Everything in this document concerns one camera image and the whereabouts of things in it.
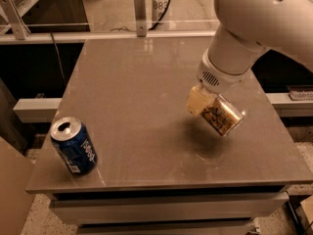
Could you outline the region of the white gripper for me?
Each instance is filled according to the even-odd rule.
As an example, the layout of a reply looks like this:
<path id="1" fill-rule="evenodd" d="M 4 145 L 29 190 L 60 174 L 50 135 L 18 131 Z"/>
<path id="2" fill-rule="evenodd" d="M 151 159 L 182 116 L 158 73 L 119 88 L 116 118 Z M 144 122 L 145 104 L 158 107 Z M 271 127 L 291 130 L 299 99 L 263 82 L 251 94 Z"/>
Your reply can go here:
<path id="1" fill-rule="evenodd" d="M 213 105 L 215 94 L 224 93 L 241 81 L 250 66 L 251 54 L 247 51 L 228 53 L 207 48 L 197 70 L 197 79 L 202 85 L 191 89 L 187 100 L 188 112 L 198 117 L 206 107 Z"/>

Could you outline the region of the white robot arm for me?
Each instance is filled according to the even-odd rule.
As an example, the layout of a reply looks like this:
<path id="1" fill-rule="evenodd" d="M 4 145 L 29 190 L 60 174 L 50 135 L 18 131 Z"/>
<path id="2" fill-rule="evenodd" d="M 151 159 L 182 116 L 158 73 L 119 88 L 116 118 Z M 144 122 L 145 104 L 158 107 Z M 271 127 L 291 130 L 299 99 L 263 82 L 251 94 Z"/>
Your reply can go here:
<path id="1" fill-rule="evenodd" d="M 219 20 L 187 109 L 195 117 L 272 49 L 313 70 L 313 0 L 214 0 Z"/>

